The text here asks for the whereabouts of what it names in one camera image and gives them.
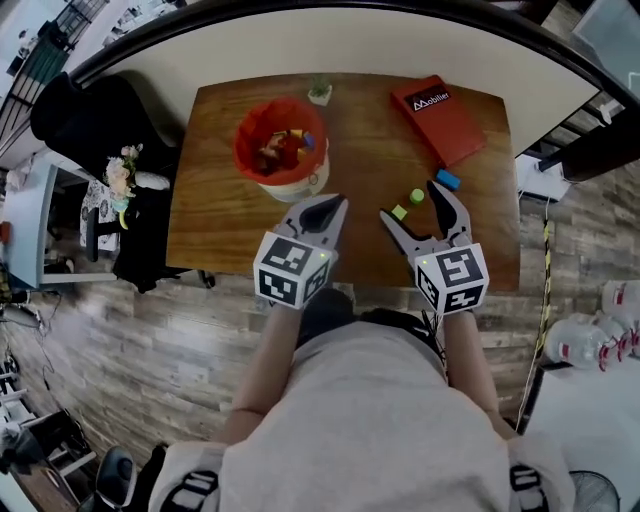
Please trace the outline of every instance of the forearm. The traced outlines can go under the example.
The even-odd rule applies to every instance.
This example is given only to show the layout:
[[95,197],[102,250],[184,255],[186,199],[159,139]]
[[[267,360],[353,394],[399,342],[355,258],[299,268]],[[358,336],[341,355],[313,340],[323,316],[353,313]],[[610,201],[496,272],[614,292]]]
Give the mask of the forearm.
[[482,351],[476,319],[469,312],[444,317],[445,352],[451,387],[483,411],[498,412],[498,393]]
[[302,310],[273,306],[260,345],[233,398],[232,409],[266,416],[282,398],[300,331]]

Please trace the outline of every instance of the white cube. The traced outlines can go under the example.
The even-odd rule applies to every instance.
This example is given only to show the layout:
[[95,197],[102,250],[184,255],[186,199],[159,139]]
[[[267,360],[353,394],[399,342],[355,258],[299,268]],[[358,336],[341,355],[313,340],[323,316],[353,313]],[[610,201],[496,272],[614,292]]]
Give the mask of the white cube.
[[326,284],[334,259],[333,251],[267,232],[253,261],[256,295],[300,309]]
[[416,286],[440,315],[479,306],[489,286],[480,244],[418,256],[413,269]]

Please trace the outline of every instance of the person's left arm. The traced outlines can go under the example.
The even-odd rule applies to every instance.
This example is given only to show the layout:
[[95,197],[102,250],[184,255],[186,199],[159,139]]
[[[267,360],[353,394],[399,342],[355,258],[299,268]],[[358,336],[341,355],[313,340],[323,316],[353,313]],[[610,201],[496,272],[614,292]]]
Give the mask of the person's left arm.
[[280,401],[289,380],[301,319],[301,309],[273,306],[218,441],[228,445],[244,441]]

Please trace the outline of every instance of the red box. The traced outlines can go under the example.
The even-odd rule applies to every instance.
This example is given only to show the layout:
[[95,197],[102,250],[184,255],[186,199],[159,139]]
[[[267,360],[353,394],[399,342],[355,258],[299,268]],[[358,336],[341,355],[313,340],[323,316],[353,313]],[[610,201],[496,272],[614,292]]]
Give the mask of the red box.
[[391,102],[403,113],[443,169],[487,145],[480,127],[437,75],[394,89]]

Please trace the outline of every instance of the white desk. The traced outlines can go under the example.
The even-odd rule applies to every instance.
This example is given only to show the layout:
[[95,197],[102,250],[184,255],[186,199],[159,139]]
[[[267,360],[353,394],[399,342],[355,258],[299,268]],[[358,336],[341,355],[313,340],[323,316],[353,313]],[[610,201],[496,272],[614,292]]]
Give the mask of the white desk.
[[115,281],[117,277],[112,273],[44,273],[47,221],[57,174],[58,168],[44,155],[38,155],[24,187],[18,192],[7,192],[3,220],[11,223],[11,237],[4,247],[4,262],[9,273],[36,289],[55,283]]

